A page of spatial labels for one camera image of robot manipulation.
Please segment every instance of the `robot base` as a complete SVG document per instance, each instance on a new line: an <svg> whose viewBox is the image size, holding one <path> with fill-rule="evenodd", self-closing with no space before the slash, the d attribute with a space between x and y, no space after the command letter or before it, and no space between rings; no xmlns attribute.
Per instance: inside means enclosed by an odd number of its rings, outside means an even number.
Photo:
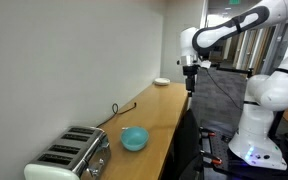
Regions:
<svg viewBox="0 0 288 180"><path fill-rule="evenodd" d="M250 166L286 170L282 152L270 138L257 137L243 129L238 131L228 144L236 156Z"/></svg>

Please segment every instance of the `cable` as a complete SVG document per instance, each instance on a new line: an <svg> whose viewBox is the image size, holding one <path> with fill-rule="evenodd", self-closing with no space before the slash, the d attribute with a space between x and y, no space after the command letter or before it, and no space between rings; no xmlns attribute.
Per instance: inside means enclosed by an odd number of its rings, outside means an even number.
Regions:
<svg viewBox="0 0 288 180"><path fill-rule="evenodd" d="M113 114L111 117L109 117L106 121L104 121L104 122L102 122L101 124L97 125L96 127L98 128L98 127L102 126L103 124L107 123L107 122L110 121L116 114L124 114L124 113L126 113L126 112L128 112L128 111L130 111L130 110L132 110L132 109L134 109L134 108L136 108L136 102L134 102L134 106L131 107L130 109L125 110L125 111L123 111L123 112L121 112L121 113L118 113L118 105L117 105L116 103L114 103L114 104L112 105L112 111L113 111L114 114Z"/></svg>
<svg viewBox="0 0 288 180"><path fill-rule="evenodd" d="M234 100L231 98L231 96L230 96L228 93L226 93L226 92L215 82L215 80L212 78L212 76L211 76L210 73L208 72L208 69L206 69L206 72L207 72L207 74L210 76L210 78L212 79L212 81L214 82L214 84L215 84L221 91L223 91L223 93L224 93L227 97L229 97L229 98L231 99L231 101L233 102L233 104L234 104L238 109L243 110L242 108L240 108L240 107L234 102Z"/></svg>

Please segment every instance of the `wooden countertop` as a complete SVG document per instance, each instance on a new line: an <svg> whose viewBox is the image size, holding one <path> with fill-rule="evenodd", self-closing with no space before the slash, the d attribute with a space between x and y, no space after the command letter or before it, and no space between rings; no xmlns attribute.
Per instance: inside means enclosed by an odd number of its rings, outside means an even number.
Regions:
<svg viewBox="0 0 288 180"><path fill-rule="evenodd" d="M184 84L171 83L168 86L150 85L120 112L137 107L125 114L116 115L102 125L107 134L112 152L111 159L101 179L157 180L163 170L174 131L187 108L187 91ZM144 149L131 152L120 142L122 127L141 126L149 132Z"/></svg>

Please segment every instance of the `toaster slot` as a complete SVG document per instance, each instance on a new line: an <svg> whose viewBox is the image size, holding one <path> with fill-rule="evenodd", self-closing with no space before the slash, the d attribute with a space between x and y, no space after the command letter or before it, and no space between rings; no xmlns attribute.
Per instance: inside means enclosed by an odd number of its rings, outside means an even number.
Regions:
<svg viewBox="0 0 288 180"><path fill-rule="evenodd" d="M83 129L83 128L71 128L68 132L81 133L81 134L93 134L94 130Z"/></svg>
<svg viewBox="0 0 288 180"><path fill-rule="evenodd" d="M62 164L62 165L68 165L73 158L65 157L65 156L59 156L59 155L52 155L52 154L44 154L41 156L38 161L44 161L44 162L50 162L55 164Z"/></svg>
<svg viewBox="0 0 288 180"><path fill-rule="evenodd" d="M80 148L62 146L62 145L53 145L49 149L49 151L62 152L62 153L68 153L68 154L77 154L79 150Z"/></svg>
<svg viewBox="0 0 288 180"><path fill-rule="evenodd" d="M75 135L75 134L65 134L62 136L62 139L69 139L69 140L75 140L75 141L84 141L86 142L89 137L87 136L80 136L80 135Z"/></svg>

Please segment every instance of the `white wall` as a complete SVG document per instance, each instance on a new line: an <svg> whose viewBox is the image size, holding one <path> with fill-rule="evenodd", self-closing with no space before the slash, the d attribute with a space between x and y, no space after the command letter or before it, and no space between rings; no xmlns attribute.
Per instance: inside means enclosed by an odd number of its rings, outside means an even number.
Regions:
<svg viewBox="0 0 288 180"><path fill-rule="evenodd" d="M161 76L184 83L180 59L180 33L189 27L200 27L204 0L167 0L164 20Z"/></svg>
<svg viewBox="0 0 288 180"><path fill-rule="evenodd" d="M160 75L163 1L0 0L0 180Z"/></svg>

